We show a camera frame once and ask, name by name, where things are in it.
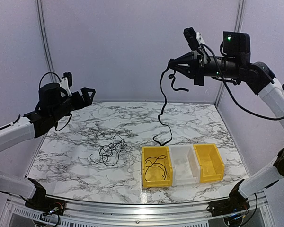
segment ventilation grille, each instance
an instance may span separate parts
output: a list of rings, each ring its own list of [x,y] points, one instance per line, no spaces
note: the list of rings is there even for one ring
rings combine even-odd
[[[18,207],[14,205],[13,209],[14,214],[18,214],[20,216],[33,219],[35,221],[40,221],[40,215],[41,212],[35,211],[35,210],[28,210],[23,207]],[[120,227],[120,226],[114,226],[114,225],[95,225],[93,223],[86,223],[83,221],[77,221],[77,220],[69,220],[69,218],[65,218],[64,216],[60,216],[61,221],[60,224],[58,225],[59,227]],[[49,223],[50,219],[45,217],[41,217],[41,221],[44,223]],[[196,223],[190,223],[190,224],[185,224],[185,225],[168,225],[168,226],[160,226],[160,227],[209,227],[208,221],[201,221],[201,222],[196,222]]]

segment black strap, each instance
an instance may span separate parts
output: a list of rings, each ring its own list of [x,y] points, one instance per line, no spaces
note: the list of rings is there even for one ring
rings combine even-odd
[[[152,140],[155,141],[156,143],[158,143],[160,146],[164,146],[164,145],[168,144],[169,142],[171,142],[171,140],[172,140],[172,132],[171,132],[170,126],[167,125],[167,124],[162,123],[161,118],[160,118],[160,117],[164,114],[164,109],[165,109],[165,107],[166,107],[166,105],[167,105],[167,98],[166,98],[166,95],[164,94],[163,88],[162,88],[162,80],[163,80],[164,74],[165,74],[168,70],[169,70],[169,67],[167,66],[167,68],[166,68],[166,69],[162,72],[162,74],[161,74],[160,89],[161,89],[161,93],[162,93],[163,96],[164,96],[164,105],[163,105],[163,107],[162,107],[162,109],[161,109],[161,113],[158,115],[158,120],[159,120],[159,122],[160,122],[161,125],[167,126],[167,127],[169,128],[169,132],[170,132],[171,137],[170,137],[170,139],[169,139],[168,141],[165,141],[164,143],[161,143],[160,141],[156,140],[156,137],[157,137],[158,135],[154,136],[154,137],[152,138]],[[173,79],[172,82],[171,82],[171,87],[172,87],[172,89],[173,89],[174,91],[186,91],[186,92],[188,92],[189,90],[186,89],[186,88],[182,88],[182,87],[181,87],[181,88],[174,88],[174,87],[173,87],[173,86],[174,86],[174,83],[175,83],[175,81],[176,81],[175,74],[176,74],[176,71],[174,70],[174,73],[172,73],[172,74],[169,75],[169,79]]]

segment marble surface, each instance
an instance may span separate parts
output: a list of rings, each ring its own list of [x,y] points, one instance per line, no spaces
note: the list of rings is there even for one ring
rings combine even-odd
[[[179,203],[227,196],[246,178],[236,147],[214,105],[169,103],[161,118],[173,132],[173,144],[215,143],[225,164],[222,181],[170,188],[142,189],[141,146],[155,146],[169,138],[157,116],[163,103],[98,102],[73,112],[62,131],[50,130],[33,163],[29,177],[48,194],[86,201],[112,203]],[[61,119],[59,127],[67,122]],[[115,166],[94,164],[91,154],[120,135],[131,146]]]

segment robotic arm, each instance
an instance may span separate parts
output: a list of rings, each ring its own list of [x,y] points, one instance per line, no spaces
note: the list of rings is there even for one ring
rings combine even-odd
[[[201,34],[195,32],[193,28],[185,29],[184,36],[192,51],[177,59],[170,59],[168,64],[170,69],[180,72],[192,79],[194,84],[200,86],[204,85],[205,76],[222,81],[239,108],[258,117],[279,120],[284,128],[284,90],[266,64],[262,62],[250,63],[248,34],[223,32],[223,42],[220,46],[222,56],[219,57],[214,55]],[[211,52],[212,56],[208,55],[206,49]],[[259,95],[277,118],[261,116],[238,104],[227,83],[239,85],[241,82],[245,82],[255,95]],[[238,182],[230,192],[228,199],[210,202],[208,211],[212,216],[218,216],[249,208],[247,200],[249,196],[272,186],[282,178],[284,178],[284,148],[267,166],[249,179]],[[238,223],[228,223],[228,225],[237,226]]]
[[[69,72],[64,73],[62,79],[59,78],[59,83],[49,83],[43,87],[39,85],[39,102],[35,110],[0,127],[0,152],[25,140],[38,138],[46,134],[52,127],[57,129],[58,121],[61,118],[65,116],[71,118],[72,111],[92,104],[96,93],[95,89],[82,88],[82,95],[80,95],[79,92],[72,93],[70,91],[71,85],[72,75]],[[46,190],[36,180],[19,178],[1,171],[0,192],[25,197],[27,198],[26,206],[37,210],[44,211],[44,208],[51,207],[57,202],[62,205],[65,203],[62,200],[55,201],[46,197]]]

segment tangled black cable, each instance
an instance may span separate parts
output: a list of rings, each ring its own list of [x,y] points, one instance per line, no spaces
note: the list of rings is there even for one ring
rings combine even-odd
[[[155,158],[156,160],[154,162],[150,161],[149,159],[150,158]],[[146,174],[147,174],[147,171],[149,170],[149,168],[151,167],[158,167],[160,169],[163,170],[163,175],[162,175],[162,178],[164,178],[164,180],[166,179],[166,175],[167,175],[167,171],[166,171],[166,167],[165,165],[163,165],[162,163],[159,163],[157,162],[158,160],[163,160],[163,159],[166,159],[166,156],[165,155],[160,155],[159,157],[148,157],[147,159],[145,159],[145,167],[147,167],[146,171],[145,171],[145,180],[146,180]]]
[[[91,158],[93,154],[89,156],[89,159],[94,164],[104,164],[106,166],[114,166],[119,162],[120,152],[126,151],[127,148],[128,145],[125,142],[125,140],[121,136],[115,135],[110,144],[101,146],[99,148],[98,159],[93,160]]]
[[[156,143],[158,143],[160,146],[164,146],[164,145],[168,144],[169,142],[171,142],[171,140],[172,140],[171,127],[170,127],[168,124],[162,123],[162,121],[161,121],[161,116],[164,114],[164,109],[165,109],[165,107],[166,107],[166,105],[167,105],[167,98],[166,98],[166,95],[165,95],[165,93],[163,92],[163,88],[162,88],[162,80],[163,80],[164,74],[165,74],[168,70],[169,70],[169,66],[167,66],[167,68],[166,68],[166,69],[162,72],[162,74],[161,74],[160,89],[161,89],[161,93],[162,93],[163,96],[164,96],[164,105],[163,105],[163,107],[162,107],[162,109],[161,109],[161,113],[158,115],[158,120],[159,120],[159,122],[160,122],[161,125],[167,126],[167,127],[169,128],[169,132],[170,132],[171,137],[170,137],[169,140],[167,140],[167,141],[161,143],[160,141],[157,141],[157,140],[156,140],[156,137],[157,137],[158,135],[154,136],[154,137],[152,138],[152,140],[155,141]],[[176,81],[175,74],[176,74],[176,71],[175,71],[175,70],[174,70],[174,72],[173,72],[172,74],[169,74],[169,79],[172,79],[171,88],[172,88],[174,91],[186,91],[186,92],[188,92],[189,90],[186,89],[186,88],[182,88],[182,87],[180,87],[180,88],[174,88],[174,83],[175,83],[175,81]]]

